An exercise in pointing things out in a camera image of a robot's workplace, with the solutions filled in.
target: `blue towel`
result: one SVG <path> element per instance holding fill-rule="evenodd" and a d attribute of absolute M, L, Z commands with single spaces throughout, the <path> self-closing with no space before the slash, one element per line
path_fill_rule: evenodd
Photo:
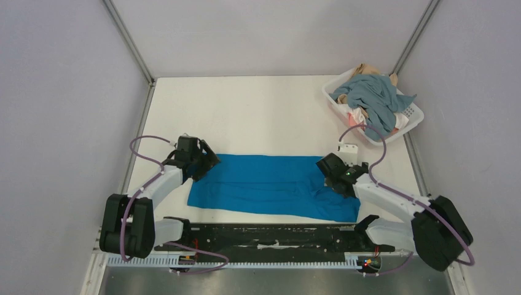
<path fill-rule="evenodd" d="M 360 201 L 324 186 L 321 157 L 225 155 L 192 185 L 188 205 L 356 222 Z"/>
<path fill-rule="evenodd" d="M 342 84 L 330 96 L 336 101 L 341 94 L 347 94 L 347 105 L 350 108 L 361 106 L 366 109 L 369 115 L 367 124 L 378 129 L 384 137 L 396 125 L 394 113 L 405 111 L 416 97 L 396 94 L 396 87 L 387 76 L 360 74 Z M 365 133 L 372 140 L 380 140 L 372 129 L 366 128 Z"/>

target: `plastic basket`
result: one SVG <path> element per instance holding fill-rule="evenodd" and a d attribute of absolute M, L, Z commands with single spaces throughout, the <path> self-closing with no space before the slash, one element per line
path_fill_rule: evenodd
<path fill-rule="evenodd" d="M 347 113 L 344 112 L 344 110 L 340 109 L 338 104 L 329 96 L 329 93 L 333 93 L 337 88 L 339 88 L 342 84 L 344 84 L 347 79 L 351 76 L 355 69 L 350 69 L 349 71 L 337 76 L 335 79 L 329 81 L 322 87 L 322 93 L 327 99 L 327 102 L 329 104 L 329 107 L 333 110 L 335 115 L 347 126 L 350 127 L 349 124 L 349 118 Z M 403 94 L 400 90 L 396 89 L 397 94 Z M 385 138 L 386 143 L 390 143 L 398 138 L 400 138 L 402 135 L 409 132 L 411 129 L 416 127 L 418 123 L 423 121 L 423 111 L 421 111 L 418 106 L 416 106 L 414 103 L 410 104 L 410 106 L 402 112 L 404 115 L 406 115 L 409 118 L 409 123 L 407 125 L 398 130 L 396 133 L 392 133 L 388 137 Z M 364 133 L 364 130 L 361 128 L 357 128 L 355 131 L 355 134 L 359 135 L 358 138 L 361 138 L 375 146 L 383 146 L 383 143 L 381 141 L 374 141 L 366 136 Z"/>

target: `white wall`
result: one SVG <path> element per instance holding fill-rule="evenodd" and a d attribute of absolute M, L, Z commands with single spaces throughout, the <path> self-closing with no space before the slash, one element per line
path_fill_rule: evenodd
<path fill-rule="evenodd" d="M 100 1 L 0 7 L 0 294 L 77 294 L 147 85 Z"/>
<path fill-rule="evenodd" d="M 428 0 L 114 0 L 155 77 L 393 69 Z"/>
<path fill-rule="evenodd" d="M 442 1 L 400 74 L 425 121 L 414 131 L 428 185 L 474 235 L 475 293 L 519 294 L 521 2 Z"/>

